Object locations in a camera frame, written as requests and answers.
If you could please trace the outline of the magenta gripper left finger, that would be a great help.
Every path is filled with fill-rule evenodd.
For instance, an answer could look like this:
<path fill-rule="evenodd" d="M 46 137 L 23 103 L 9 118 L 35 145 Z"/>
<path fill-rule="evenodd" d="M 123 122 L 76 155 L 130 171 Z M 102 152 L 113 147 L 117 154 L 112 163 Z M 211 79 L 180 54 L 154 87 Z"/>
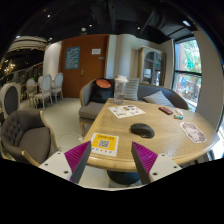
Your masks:
<path fill-rule="evenodd" d="M 91 152 L 91 142 L 88 141 L 75 148 L 54 153 L 40 165 L 40 168 L 56 176 L 78 184 Z"/>

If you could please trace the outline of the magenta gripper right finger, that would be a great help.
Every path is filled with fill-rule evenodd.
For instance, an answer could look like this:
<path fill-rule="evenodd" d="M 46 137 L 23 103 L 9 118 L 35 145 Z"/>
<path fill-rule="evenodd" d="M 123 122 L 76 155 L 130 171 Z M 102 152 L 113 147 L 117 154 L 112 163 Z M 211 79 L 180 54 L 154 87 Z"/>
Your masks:
<path fill-rule="evenodd" d="M 131 152 L 143 185 L 181 170 L 167 154 L 156 154 L 136 142 L 132 143 Z"/>

